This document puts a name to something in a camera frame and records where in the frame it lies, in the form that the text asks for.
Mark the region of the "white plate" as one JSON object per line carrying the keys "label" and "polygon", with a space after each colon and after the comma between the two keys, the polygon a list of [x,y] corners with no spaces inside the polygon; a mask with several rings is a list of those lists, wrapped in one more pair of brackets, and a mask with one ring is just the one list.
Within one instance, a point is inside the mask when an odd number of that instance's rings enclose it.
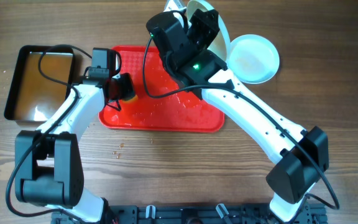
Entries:
{"label": "white plate", "polygon": [[241,82],[254,85],[269,81],[280,68],[276,47],[265,37],[255,34],[235,38],[226,62]]}
{"label": "white plate", "polygon": [[[208,1],[205,0],[190,0],[187,4],[188,20],[190,20],[190,18],[197,9],[200,9],[205,12],[213,10],[214,7]],[[208,50],[212,51],[223,61],[226,61],[230,51],[231,40],[229,37],[229,32],[227,31],[227,28],[221,16],[218,17],[218,26],[220,31],[218,32],[216,38],[209,45]]]}

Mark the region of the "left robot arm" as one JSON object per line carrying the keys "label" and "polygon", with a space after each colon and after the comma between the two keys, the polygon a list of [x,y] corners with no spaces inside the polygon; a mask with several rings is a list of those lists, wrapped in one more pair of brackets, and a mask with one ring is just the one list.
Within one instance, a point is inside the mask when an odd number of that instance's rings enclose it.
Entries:
{"label": "left robot arm", "polygon": [[86,77],[72,85],[70,95],[58,111],[35,131],[21,131],[15,139],[15,168],[6,189],[9,210],[11,189],[18,201],[46,207],[80,223],[116,223],[105,198],[84,188],[78,141],[90,121],[110,102],[131,100],[134,85],[128,73]]}

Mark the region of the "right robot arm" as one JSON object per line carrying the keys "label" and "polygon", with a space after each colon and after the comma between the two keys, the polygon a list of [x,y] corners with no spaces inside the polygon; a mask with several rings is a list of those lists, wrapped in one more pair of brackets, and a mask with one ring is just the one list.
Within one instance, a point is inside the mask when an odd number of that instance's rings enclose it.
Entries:
{"label": "right robot arm", "polygon": [[319,127],[305,130],[247,89],[226,62],[209,49],[219,32],[218,12],[161,12],[147,21],[150,42],[180,91],[190,91],[229,116],[266,153],[274,167],[266,181],[274,192],[271,212],[292,222],[329,166],[328,137]]}

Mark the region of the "white plate top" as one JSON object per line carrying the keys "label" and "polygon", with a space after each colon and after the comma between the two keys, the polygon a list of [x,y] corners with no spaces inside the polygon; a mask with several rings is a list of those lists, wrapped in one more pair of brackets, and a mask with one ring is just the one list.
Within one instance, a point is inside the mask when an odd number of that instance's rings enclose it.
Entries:
{"label": "white plate top", "polygon": [[235,38],[226,62],[241,82],[254,85],[269,81],[280,68],[276,47],[265,37],[255,34]]}

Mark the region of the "orange green sponge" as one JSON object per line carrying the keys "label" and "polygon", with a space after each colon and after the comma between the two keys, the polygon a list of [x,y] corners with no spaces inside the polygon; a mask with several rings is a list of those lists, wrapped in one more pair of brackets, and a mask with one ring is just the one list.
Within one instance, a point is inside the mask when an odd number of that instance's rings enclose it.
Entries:
{"label": "orange green sponge", "polygon": [[126,100],[122,100],[123,103],[133,103],[135,101],[138,100],[138,96],[134,95],[132,98],[126,99]]}

